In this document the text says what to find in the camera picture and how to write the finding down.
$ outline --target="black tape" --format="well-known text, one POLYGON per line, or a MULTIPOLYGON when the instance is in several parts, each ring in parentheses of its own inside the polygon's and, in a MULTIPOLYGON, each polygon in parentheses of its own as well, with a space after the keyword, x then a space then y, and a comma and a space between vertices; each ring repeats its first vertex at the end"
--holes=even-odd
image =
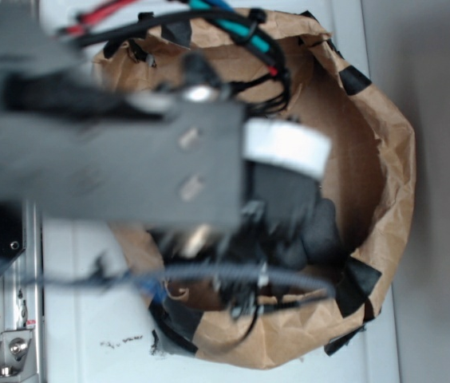
POLYGON ((319 20, 317 20, 315 18, 315 16, 312 15, 312 13, 309 10, 306 10, 305 12, 303 12, 302 14, 299 14, 300 16, 305 16, 306 18, 312 18, 314 19, 316 22, 319 22, 319 20))
POLYGON ((365 331, 365 326, 362 326, 359 329, 353 331, 352 333, 344 335, 343 337, 330 342, 329 344, 324 346, 324 352, 326 353, 326 355, 331 357, 339 349, 341 349, 345 345, 348 345, 351 339, 353 339, 356 334, 361 333, 363 331, 365 331))
POLYGON ((154 299, 148 309, 163 334, 181 349, 195 356, 198 347, 191 343, 190 339, 195 336, 203 311, 190 309, 170 298, 166 298, 163 305, 155 303, 154 299))
POLYGON ((174 44, 189 48, 191 44, 191 23, 189 20, 161 26, 161 37, 174 44))
POLYGON ((341 70, 338 74, 340 75, 344 90, 348 96, 359 94, 359 92, 372 84, 371 80, 366 75, 352 65, 341 70))
POLYGON ((344 269, 344 277, 337 286, 337 304, 342 317, 355 313, 369 298, 381 272, 350 257, 344 269))

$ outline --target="black cable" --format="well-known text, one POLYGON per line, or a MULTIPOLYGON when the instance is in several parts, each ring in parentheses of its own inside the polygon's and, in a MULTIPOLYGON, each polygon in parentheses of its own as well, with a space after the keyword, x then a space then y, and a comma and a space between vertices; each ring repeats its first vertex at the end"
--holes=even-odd
MULTIPOLYGON (((146 30, 149 30, 155 26, 186 21, 193 18, 203 18, 207 20, 212 25, 227 32, 233 40, 234 38, 240 38, 240 36, 237 36, 230 30, 223 28, 219 23, 214 22, 214 20, 229 20, 244 26, 251 26, 254 23, 249 18, 245 18, 242 15, 225 10, 189 10, 176 14, 166 14, 157 18, 145 19, 129 26, 123 26, 121 28, 108 30, 98 34, 86 34, 76 38, 74 41, 81 48, 108 40, 123 41, 128 38, 139 37, 140 35, 143 35, 146 30)), ((252 115, 278 113, 288 105, 290 99, 290 77, 286 75, 285 55, 280 45, 269 34, 265 33, 261 29, 257 29, 255 34, 264 41, 268 42, 270 45, 269 54, 261 52, 250 43, 247 43, 244 47, 266 65, 276 68, 278 74, 271 76, 271 78, 275 81, 281 81, 284 90, 280 93, 280 95, 273 99, 263 103, 250 104, 249 111, 252 115)))
MULTIPOLYGON (((4 267, 4 260, 0 258, 0 276, 4 267)), ((280 267, 261 267, 255 264, 173 264, 162 270, 151 270, 141 274, 126 272, 110 278, 102 277, 103 273, 94 273, 89 278, 64 280, 59 278, 47 278, 42 275, 39 278, 32 278, 30 275, 23 275, 22 280, 26 284, 52 285, 59 287, 115 287, 127 283, 135 286, 142 286, 152 280, 201 280, 209 278, 219 278, 224 282, 252 282, 257 283, 259 279, 265 278, 269 283, 279 286, 296 287, 301 290, 324 290, 326 297, 334 298, 334 286, 324 279, 297 274, 293 271, 280 267)))

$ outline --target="blue cable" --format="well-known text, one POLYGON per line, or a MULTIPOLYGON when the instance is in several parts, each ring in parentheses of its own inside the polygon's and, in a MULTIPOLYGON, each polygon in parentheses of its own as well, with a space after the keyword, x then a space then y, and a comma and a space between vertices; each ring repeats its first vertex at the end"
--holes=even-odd
MULTIPOLYGON (((209 10, 211 6, 201 0, 190 0, 189 6, 193 10, 209 10)), ((242 26, 236 22, 229 22, 228 20, 218 20, 217 23, 225 30, 228 30, 234 34, 238 34, 242 38, 245 38, 250 33, 250 28, 242 26)), ((261 39, 259 36, 251 38, 250 43, 263 53, 267 53, 270 50, 270 45, 261 39)))

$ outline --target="white surface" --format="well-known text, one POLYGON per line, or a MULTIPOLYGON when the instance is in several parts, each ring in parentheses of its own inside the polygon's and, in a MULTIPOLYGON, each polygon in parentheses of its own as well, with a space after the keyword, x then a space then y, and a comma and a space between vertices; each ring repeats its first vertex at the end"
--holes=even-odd
POLYGON ((450 1, 363 0, 373 81, 416 130, 416 210, 394 283, 401 379, 450 382, 450 1))
MULTIPOLYGON (((46 221, 44 254, 45 272, 66 278, 88 275, 99 254, 106 254, 113 270, 125 268, 120 247, 103 223, 46 221)), ((50 383, 174 381, 175 377, 181 383, 399 382, 391 294, 382 315, 333 357, 318 349, 270 371, 176 355, 152 356, 152 319, 139 294, 126 287, 109 292, 46 288, 45 317, 50 383), (139 336, 140 340, 123 342, 139 336)))
POLYGON ((331 140, 286 120, 251 118, 245 125, 244 158, 322 180, 331 140))

